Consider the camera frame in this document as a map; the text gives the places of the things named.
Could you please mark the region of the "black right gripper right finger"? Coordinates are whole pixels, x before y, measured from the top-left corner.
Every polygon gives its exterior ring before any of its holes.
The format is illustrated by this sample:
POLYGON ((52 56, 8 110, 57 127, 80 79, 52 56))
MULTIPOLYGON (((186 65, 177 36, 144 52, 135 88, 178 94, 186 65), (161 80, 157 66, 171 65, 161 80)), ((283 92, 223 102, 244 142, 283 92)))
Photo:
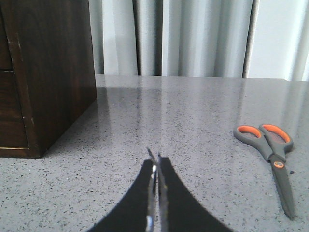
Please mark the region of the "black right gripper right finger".
POLYGON ((159 209, 163 232, 231 232, 209 213, 178 177, 169 158, 158 156, 159 209))

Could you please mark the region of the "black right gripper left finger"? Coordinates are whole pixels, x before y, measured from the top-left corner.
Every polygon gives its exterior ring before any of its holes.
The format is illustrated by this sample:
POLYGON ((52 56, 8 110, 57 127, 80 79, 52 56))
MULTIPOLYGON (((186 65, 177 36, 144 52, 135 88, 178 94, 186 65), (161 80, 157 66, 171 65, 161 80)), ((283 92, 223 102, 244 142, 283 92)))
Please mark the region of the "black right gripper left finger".
POLYGON ((117 203, 90 232, 153 232, 155 228, 157 163, 149 148, 135 181, 117 203))

